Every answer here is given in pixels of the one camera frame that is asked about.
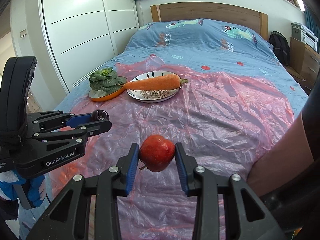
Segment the bed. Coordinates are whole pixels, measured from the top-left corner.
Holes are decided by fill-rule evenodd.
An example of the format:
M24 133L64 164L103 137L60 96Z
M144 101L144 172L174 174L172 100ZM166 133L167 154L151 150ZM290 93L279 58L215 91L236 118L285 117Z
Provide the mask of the bed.
M75 174L100 174L126 155L131 143L141 144L151 134L182 142L187 154L216 174L236 172L247 178L307 100L266 41L267 15L204 2L154 5L151 13L153 23L141 27L125 51L101 68L114 67L128 80L166 70L188 78L189 84L156 104L138 102L126 92L92 102L88 80L79 84L57 109L75 114L104 109L112 129L89 138L84 157L47 176L53 196ZM174 161L159 173L138 170L133 191L118 198L118 209L124 240L191 239L196 199L184 196Z

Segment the white wardrobe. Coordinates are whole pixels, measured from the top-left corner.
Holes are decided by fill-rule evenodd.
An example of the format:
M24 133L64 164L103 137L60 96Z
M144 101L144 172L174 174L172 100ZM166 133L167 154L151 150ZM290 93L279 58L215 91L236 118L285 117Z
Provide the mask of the white wardrobe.
M139 28L133 0L42 0L55 68L69 91L122 53Z

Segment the red apple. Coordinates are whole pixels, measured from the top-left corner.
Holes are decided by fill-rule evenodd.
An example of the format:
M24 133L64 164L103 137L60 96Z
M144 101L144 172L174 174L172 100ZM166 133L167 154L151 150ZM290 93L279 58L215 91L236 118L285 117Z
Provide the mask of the red apple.
M168 167L174 152L175 146L171 141L161 135L150 135L141 145L139 159L145 164L143 168L158 172Z

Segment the wooden headboard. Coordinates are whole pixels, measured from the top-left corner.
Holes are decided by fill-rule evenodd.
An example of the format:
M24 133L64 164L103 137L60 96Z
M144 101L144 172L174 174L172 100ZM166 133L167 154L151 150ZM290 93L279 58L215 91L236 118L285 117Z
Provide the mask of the wooden headboard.
M199 18L246 26L268 40L268 15L247 8L213 2L178 2L151 6L154 22Z

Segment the carrot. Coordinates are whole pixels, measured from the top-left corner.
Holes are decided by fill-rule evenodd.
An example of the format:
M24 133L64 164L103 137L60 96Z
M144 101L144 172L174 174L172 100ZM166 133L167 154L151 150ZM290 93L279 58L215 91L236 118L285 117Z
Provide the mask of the carrot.
M188 83L188 79L182 79L178 75L170 74L138 81L131 81L123 85L125 89L132 90L173 90L182 84Z

